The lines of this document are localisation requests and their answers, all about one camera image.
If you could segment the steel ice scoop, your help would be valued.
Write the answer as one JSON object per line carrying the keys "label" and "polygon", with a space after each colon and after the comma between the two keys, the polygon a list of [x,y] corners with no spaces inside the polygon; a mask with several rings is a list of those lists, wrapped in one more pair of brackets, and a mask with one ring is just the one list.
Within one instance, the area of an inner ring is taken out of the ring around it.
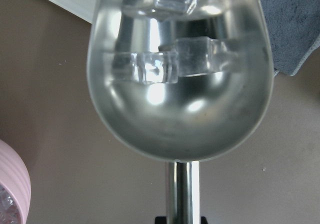
{"label": "steel ice scoop", "polygon": [[[177,54],[178,82],[132,80],[131,54]],[[90,97],[123,144],[166,163],[157,224],[205,224],[200,161],[242,144],[270,102],[274,68],[260,0],[96,0]]]}

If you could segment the pink bowl of ice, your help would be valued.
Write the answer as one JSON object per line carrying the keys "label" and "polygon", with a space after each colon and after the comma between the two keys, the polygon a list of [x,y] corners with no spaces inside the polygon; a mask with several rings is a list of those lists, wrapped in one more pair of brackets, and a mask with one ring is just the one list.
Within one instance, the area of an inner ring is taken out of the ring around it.
{"label": "pink bowl of ice", "polygon": [[19,154],[4,141],[0,142],[0,185],[10,194],[25,224],[31,204],[31,180]]}

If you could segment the ice cube in scoop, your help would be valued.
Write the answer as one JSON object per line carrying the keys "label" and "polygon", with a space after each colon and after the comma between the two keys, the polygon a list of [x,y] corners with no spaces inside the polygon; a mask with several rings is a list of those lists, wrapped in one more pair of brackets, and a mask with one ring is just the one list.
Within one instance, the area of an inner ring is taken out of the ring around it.
{"label": "ice cube in scoop", "polygon": [[178,55],[174,52],[141,52],[131,55],[132,74],[135,82],[151,84],[175,84],[179,79]]}

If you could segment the grey folded cloth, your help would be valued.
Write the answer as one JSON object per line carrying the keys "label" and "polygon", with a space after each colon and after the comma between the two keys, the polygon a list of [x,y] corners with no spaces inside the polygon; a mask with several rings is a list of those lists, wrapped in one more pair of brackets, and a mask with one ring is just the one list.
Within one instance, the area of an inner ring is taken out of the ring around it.
{"label": "grey folded cloth", "polygon": [[274,71],[294,76],[320,47],[320,0],[260,0]]}

